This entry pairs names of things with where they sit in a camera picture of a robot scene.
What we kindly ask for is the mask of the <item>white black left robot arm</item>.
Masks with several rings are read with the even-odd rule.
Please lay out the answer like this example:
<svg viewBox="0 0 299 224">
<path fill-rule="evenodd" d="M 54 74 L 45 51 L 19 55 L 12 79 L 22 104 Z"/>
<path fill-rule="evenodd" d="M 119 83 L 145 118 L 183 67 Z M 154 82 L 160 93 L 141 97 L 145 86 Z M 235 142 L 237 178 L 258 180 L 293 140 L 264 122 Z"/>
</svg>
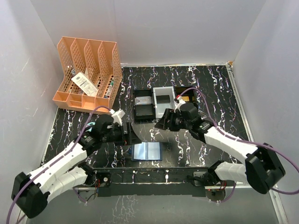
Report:
<svg viewBox="0 0 299 224">
<path fill-rule="evenodd" d="M 17 205 L 27 218 L 34 218 L 65 191 L 78 185 L 94 185 L 97 178 L 86 163 L 88 156 L 102 144 L 129 146 L 141 142 L 132 125 L 123 124 L 124 115 L 123 110 L 110 109 L 95 122 L 87 120 L 79 135 L 57 156 L 28 174 L 19 173 L 14 179 L 11 206 Z"/>
</svg>

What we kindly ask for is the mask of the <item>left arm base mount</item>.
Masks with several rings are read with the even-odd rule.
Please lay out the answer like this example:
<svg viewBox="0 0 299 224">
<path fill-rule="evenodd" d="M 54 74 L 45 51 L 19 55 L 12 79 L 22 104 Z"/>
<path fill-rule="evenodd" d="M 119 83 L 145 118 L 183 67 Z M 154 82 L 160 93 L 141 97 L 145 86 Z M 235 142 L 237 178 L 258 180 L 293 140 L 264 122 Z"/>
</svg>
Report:
<svg viewBox="0 0 299 224">
<path fill-rule="evenodd" d="M 87 178 L 84 182 L 76 184 L 75 187 L 109 187 L 111 185 L 111 173 L 90 171 L 87 173 Z"/>
</svg>

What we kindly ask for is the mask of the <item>blue card holder wallet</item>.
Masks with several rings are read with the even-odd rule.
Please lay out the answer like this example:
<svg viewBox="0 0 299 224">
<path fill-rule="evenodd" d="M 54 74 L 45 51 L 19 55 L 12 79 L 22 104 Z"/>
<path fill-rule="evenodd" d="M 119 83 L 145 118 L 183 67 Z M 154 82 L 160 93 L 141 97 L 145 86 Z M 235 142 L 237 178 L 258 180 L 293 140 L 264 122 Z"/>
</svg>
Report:
<svg viewBox="0 0 299 224">
<path fill-rule="evenodd" d="M 142 142 L 129 147 L 132 161 L 161 161 L 162 144 L 160 142 Z"/>
</svg>

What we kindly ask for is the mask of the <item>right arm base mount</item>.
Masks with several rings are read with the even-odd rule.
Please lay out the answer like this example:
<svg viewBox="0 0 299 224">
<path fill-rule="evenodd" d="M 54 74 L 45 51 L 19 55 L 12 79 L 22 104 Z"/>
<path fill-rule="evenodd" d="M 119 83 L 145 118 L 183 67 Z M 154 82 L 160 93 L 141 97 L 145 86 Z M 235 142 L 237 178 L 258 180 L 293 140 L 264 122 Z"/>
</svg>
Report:
<svg viewBox="0 0 299 224">
<path fill-rule="evenodd" d="M 232 184 L 232 181 L 221 180 L 215 172 L 194 172 L 193 175 L 186 176 L 186 182 L 191 183 L 195 187 L 215 186 L 218 183 Z"/>
</svg>

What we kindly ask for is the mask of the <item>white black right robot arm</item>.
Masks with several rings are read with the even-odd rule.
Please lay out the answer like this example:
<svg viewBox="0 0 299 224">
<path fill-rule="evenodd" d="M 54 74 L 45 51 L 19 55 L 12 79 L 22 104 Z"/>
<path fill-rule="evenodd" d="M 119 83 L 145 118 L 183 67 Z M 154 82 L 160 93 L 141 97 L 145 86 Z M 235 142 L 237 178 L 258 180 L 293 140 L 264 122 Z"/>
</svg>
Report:
<svg viewBox="0 0 299 224">
<path fill-rule="evenodd" d="M 219 185 L 223 181 L 243 182 L 258 193 L 266 194 L 285 176 L 285 169 L 271 146 L 245 143 L 203 119 L 192 103 L 182 99 L 176 103 L 175 109 L 165 109 L 155 128 L 172 132 L 187 130 L 196 140 L 221 149 L 238 160 L 238 163 L 219 160 L 201 176 L 189 176 L 191 182 L 197 181 L 202 186 Z"/>
</svg>

